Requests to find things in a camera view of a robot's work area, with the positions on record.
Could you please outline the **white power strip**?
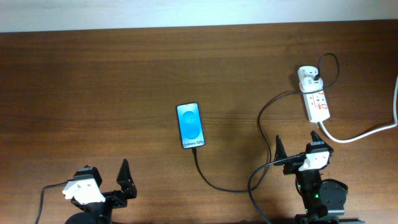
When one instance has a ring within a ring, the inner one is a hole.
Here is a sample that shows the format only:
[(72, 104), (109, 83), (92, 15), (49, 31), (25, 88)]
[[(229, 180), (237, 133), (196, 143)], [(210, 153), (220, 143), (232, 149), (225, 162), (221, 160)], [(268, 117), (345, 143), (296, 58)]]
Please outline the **white power strip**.
[[(312, 77), (314, 80), (318, 80), (320, 78), (318, 69), (313, 66), (300, 67), (298, 69), (299, 87), (300, 81), (305, 77)], [(322, 89), (310, 93), (303, 93), (303, 100), (307, 110), (308, 120), (311, 123), (319, 123), (330, 118), (330, 111)]]

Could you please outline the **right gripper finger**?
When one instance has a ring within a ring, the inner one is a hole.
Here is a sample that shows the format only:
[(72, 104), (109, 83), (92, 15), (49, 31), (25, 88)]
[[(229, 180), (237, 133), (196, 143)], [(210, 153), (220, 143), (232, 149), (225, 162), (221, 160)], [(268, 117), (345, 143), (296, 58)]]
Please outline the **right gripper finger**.
[(275, 137), (275, 156), (274, 156), (274, 165), (282, 166), (284, 165), (287, 159), (287, 155), (285, 153), (284, 145), (279, 135)]
[(317, 134), (317, 132), (315, 130), (313, 130), (310, 133), (311, 137), (312, 137), (312, 143), (314, 144), (323, 144), (324, 141), (323, 139)]

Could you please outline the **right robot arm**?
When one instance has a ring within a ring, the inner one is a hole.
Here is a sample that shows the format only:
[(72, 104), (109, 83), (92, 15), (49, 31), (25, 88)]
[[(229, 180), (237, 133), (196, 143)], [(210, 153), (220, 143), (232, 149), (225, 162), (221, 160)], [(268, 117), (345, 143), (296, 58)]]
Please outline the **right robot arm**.
[(296, 190), (302, 198), (305, 213), (296, 215), (295, 223), (362, 223), (359, 219), (343, 219), (348, 186), (335, 179), (322, 179), (320, 171), (330, 164), (334, 153), (315, 131), (310, 133), (312, 142), (305, 151), (288, 156), (279, 136), (275, 137), (275, 166), (283, 166), (284, 175), (295, 175)]

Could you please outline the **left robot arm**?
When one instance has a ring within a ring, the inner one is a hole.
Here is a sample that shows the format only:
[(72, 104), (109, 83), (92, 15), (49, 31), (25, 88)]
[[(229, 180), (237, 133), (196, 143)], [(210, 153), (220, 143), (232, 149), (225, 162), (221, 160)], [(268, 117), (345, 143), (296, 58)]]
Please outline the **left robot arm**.
[(102, 178), (96, 167), (84, 166), (75, 172), (62, 190), (65, 198), (81, 210), (72, 215), (67, 223), (112, 223), (112, 212), (127, 207), (127, 201), (137, 197), (137, 189), (131, 177), (127, 159), (124, 159), (118, 176), (119, 190), (100, 191)]

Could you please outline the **blue Samsung Galaxy smartphone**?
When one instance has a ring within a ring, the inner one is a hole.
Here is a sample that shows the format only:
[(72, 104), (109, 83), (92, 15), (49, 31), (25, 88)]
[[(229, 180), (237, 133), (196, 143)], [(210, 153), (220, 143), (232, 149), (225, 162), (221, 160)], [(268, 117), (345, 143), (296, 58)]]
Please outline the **blue Samsung Galaxy smartphone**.
[(176, 106), (180, 139), (184, 149), (205, 145), (205, 135), (197, 102)]

